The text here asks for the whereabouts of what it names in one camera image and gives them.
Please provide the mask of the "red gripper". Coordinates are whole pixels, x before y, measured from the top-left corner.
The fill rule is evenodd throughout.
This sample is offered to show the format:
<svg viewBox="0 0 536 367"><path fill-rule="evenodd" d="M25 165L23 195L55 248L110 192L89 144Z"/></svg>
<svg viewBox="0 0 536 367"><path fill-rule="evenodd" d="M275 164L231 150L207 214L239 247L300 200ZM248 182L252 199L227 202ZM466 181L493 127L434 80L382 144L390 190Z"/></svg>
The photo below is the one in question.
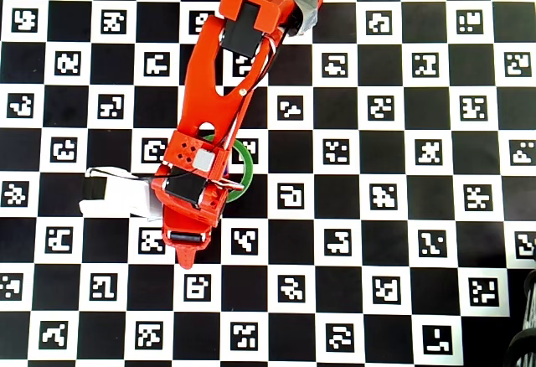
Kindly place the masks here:
<svg viewBox="0 0 536 367"><path fill-rule="evenodd" d="M176 251L178 264L185 270L193 267L195 256L210 244L229 200L227 166L218 164L216 169L218 181L162 164L151 181L152 193L162 205L162 238Z"/></svg>

